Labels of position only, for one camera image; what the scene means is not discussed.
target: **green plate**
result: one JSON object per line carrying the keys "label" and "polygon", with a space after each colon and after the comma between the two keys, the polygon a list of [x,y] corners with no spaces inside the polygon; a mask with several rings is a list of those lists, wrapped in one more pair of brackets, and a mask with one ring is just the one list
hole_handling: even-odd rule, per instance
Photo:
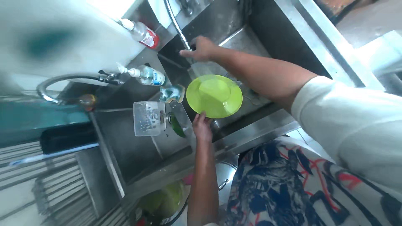
{"label": "green plate", "polygon": [[233,115],[243,102],[240,87],[232,80],[221,75],[204,75],[193,80],[186,92],[190,107],[201,114],[205,111],[208,118],[220,119]]}

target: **printed fabric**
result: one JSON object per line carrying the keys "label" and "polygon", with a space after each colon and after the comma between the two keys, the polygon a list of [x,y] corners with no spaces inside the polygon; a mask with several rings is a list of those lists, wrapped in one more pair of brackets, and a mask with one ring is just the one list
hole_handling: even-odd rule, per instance
{"label": "printed fabric", "polygon": [[401,201],[283,140],[251,149],[233,177],[225,225],[402,225]]}

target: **person's right hand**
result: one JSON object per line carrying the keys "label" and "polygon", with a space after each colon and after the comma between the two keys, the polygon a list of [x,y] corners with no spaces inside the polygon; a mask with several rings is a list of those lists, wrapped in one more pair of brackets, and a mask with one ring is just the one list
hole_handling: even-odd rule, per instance
{"label": "person's right hand", "polygon": [[198,36],[195,42],[196,50],[181,50],[180,55],[191,57],[198,61],[211,61],[212,56],[218,48],[209,38]]}
{"label": "person's right hand", "polygon": [[205,117],[205,112],[201,113],[201,115],[197,114],[193,121],[193,130],[195,133],[195,137],[197,138],[197,142],[212,142],[212,131],[209,125],[211,124],[212,119]]}

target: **person's left hand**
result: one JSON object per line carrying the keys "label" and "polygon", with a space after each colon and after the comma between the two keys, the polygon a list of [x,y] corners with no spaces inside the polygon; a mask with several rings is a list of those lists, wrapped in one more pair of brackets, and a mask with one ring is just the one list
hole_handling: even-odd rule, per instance
{"label": "person's left hand", "polygon": [[212,119],[205,117],[206,113],[197,114],[193,121],[193,130],[198,142],[212,142],[212,132],[209,125]]}

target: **sponge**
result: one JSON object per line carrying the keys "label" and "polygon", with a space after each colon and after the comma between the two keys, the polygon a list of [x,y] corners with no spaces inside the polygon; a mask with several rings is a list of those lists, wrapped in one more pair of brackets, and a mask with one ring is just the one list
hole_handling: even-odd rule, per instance
{"label": "sponge", "polygon": [[184,99],[185,88],[180,84],[170,87],[161,86],[160,92],[160,102],[170,103],[172,101],[177,101],[180,104]]}

